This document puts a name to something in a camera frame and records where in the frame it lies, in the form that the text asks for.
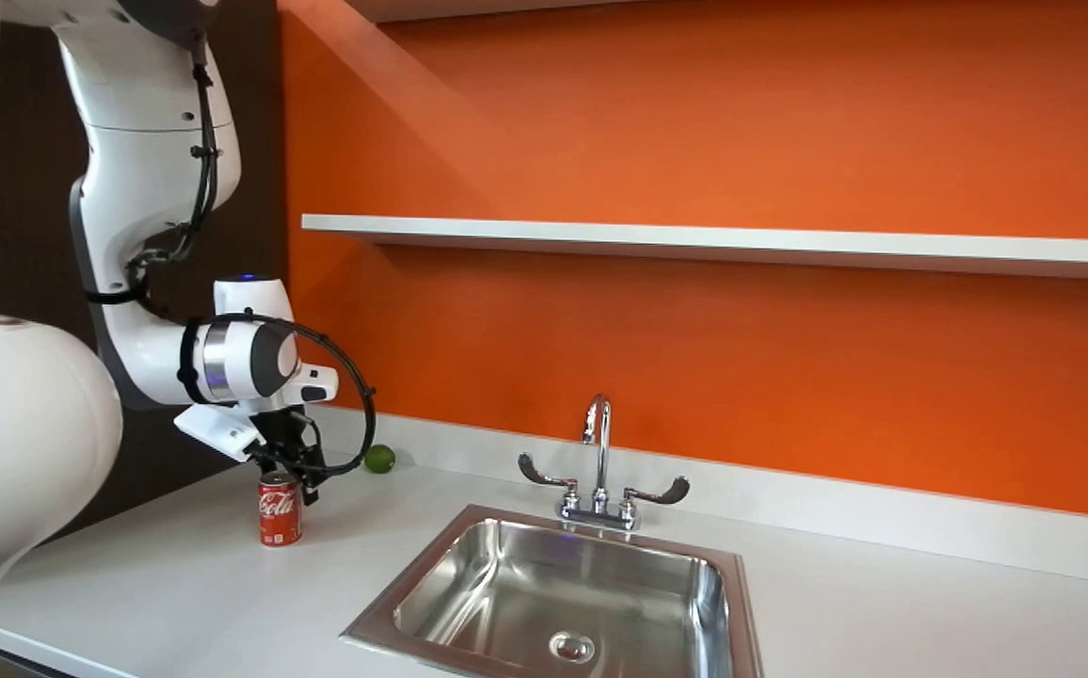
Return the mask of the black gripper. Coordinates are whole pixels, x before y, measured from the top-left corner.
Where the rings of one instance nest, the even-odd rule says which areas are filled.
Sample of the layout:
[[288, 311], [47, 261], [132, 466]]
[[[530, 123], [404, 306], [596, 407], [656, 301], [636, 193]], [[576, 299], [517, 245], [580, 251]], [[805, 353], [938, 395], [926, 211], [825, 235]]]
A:
[[308, 466], [314, 462], [314, 423], [300, 407], [294, 411], [267, 411], [256, 413], [251, 424], [261, 428], [261, 449], [256, 449], [256, 466], [261, 471], [300, 471], [300, 492], [306, 506], [319, 501], [319, 476]]

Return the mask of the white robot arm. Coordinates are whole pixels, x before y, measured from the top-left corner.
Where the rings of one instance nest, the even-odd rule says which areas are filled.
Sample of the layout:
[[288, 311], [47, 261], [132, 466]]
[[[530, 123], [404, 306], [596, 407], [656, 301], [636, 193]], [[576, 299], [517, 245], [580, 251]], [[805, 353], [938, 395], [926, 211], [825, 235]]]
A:
[[308, 411], [340, 390], [340, 372], [296, 359], [308, 333], [288, 286], [222, 277], [213, 311], [190, 324], [146, 306], [146, 276], [183, 261], [241, 181], [208, 43], [213, 11], [217, 0], [0, 0], [0, 31], [55, 38], [87, 136], [73, 185], [78, 276], [123, 382], [172, 407], [190, 438], [314, 501], [334, 466]]

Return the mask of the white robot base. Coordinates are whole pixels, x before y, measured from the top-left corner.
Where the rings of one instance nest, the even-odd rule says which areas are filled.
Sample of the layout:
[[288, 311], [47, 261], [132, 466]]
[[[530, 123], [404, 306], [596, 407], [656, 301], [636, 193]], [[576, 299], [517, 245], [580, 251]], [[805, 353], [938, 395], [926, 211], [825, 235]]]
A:
[[122, 434], [116, 384], [87, 341], [0, 318], [0, 581], [89, 506]]

